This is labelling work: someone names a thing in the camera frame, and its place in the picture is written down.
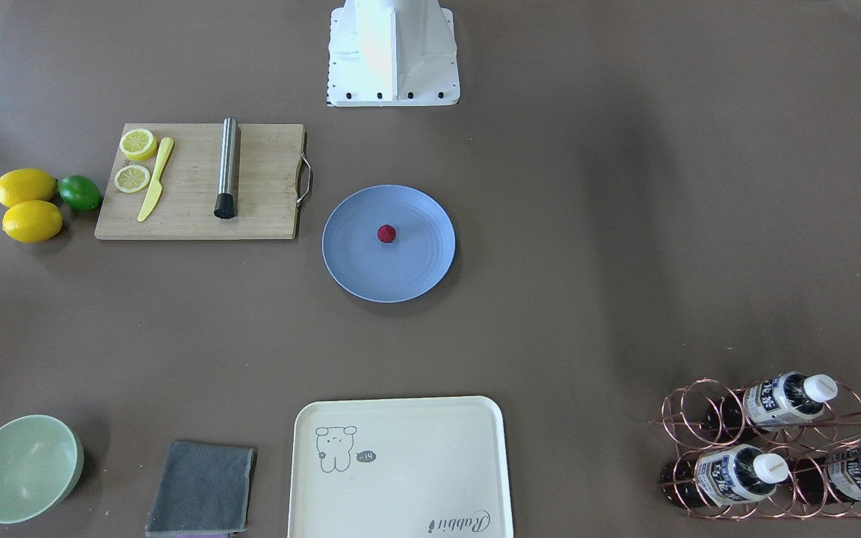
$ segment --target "bottle label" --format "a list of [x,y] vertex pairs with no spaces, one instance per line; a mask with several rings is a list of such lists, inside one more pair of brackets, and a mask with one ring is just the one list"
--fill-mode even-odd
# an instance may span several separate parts
[[861,501],[861,448],[833,455],[827,473],[840,493]]
[[708,452],[697,460],[697,485],[707,499],[718,507],[756,503],[768,497],[750,492],[735,476],[735,455],[746,446]]
[[746,418],[763,430],[775,432],[780,426],[787,424],[800,424],[809,422],[822,415],[807,415],[794,408],[786,398],[786,379],[790,375],[799,374],[798,371],[790,371],[759,385],[755,385],[746,391],[742,398],[742,406],[746,409]]

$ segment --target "yellow knife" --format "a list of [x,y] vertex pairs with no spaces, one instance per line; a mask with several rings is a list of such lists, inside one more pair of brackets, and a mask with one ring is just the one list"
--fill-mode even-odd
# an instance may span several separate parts
[[164,164],[168,162],[168,157],[171,156],[171,149],[175,146],[175,140],[170,137],[163,137],[158,143],[158,156],[155,157],[155,170],[151,173],[151,182],[148,183],[148,191],[144,195],[144,203],[141,204],[141,211],[138,211],[138,221],[144,222],[151,214],[151,210],[158,204],[158,198],[161,198],[161,172],[164,170]]

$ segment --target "yellow lemon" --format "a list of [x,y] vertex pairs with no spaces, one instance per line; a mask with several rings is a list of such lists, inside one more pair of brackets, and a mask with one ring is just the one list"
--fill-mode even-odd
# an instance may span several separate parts
[[0,177],[0,204],[10,208],[29,200],[51,200],[56,184],[55,178],[42,170],[13,170]]
[[151,174],[141,164],[129,164],[115,174],[115,188],[123,193],[137,193],[148,186]]
[[23,243],[45,241],[62,229],[62,214],[55,204],[29,200],[13,205],[2,218],[2,229]]
[[133,161],[144,161],[154,156],[158,150],[158,141],[148,129],[132,129],[122,135],[119,149]]

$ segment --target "cartoon animal drawing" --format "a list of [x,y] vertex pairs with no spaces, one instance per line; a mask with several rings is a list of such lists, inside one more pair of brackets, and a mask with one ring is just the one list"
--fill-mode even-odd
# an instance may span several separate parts
[[356,426],[334,426],[318,428],[318,457],[325,473],[345,472],[351,466],[351,449],[354,447]]

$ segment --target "green bowl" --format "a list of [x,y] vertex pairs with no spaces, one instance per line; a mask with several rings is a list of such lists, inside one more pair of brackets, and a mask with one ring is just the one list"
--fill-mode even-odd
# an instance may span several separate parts
[[26,521],[72,491],[84,457],[81,442],[61,420],[17,418],[0,428],[0,523]]

